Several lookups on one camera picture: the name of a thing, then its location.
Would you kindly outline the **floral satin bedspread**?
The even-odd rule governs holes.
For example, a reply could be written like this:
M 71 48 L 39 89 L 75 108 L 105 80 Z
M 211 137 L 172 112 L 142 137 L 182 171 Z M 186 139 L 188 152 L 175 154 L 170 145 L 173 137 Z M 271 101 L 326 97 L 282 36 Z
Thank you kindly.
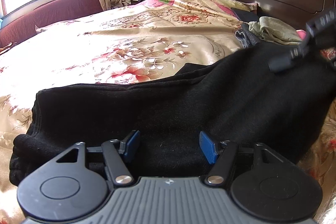
M 234 0 L 145 0 L 135 5 L 35 28 L 1 58 L 1 223 L 22 212 L 9 180 L 13 140 L 27 131 L 39 90 L 70 84 L 136 84 L 169 77 L 183 65 L 210 65 L 242 49 Z

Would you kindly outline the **grey jeans garment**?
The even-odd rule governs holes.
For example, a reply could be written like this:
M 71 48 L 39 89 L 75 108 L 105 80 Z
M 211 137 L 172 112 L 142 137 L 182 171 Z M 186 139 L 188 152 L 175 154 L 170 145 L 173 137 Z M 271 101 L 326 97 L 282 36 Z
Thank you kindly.
M 261 42 L 255 34 L 249 31 L 247 23 L 242 23 L 240 28 L 235 31 L 235 38 L 238 39 L 243 49 L 253 47 Z

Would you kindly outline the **olive green garment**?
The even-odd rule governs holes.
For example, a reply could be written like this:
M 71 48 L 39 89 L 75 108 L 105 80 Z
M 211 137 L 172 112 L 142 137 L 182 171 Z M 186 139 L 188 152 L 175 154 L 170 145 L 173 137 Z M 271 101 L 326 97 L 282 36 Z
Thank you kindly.
M 260 17 L 258 22 L 249 22 L 248 28 L 251 33 L 267 42 L 286 46 L 295 46 L 302 42 L 302 38 L 292 26 L 269 16 Z

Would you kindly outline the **maroon upholstered bench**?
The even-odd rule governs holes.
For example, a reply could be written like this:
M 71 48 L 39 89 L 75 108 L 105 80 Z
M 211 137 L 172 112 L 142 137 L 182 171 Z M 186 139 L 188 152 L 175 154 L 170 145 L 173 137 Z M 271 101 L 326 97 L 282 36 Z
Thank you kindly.
M 35 28 L 102 12 L 99 0 L 54 0 L 20 16 L 1 28 L 1 47 L 35 36 Z

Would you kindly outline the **black pants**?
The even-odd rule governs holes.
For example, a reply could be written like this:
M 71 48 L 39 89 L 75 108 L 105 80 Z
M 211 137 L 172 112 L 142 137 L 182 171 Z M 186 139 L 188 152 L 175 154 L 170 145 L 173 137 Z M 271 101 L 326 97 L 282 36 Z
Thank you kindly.
M 146 83 L 41 90 L 32 124 L 14 139 L 9 180 L 18 185 L 76 142 L 99 146 L 132 130 L 141 133 L 141 142 L 129 168 L 140 176 L 206 173 L 201 131 L 239 144 L 261 142 L 298 162 L 335 99 L 335 71 L 308 55 L 293 68 L 271 72 L 268 62 L 287 51 L 259 43 L 213 65 L 186 64 L 171 77 Z

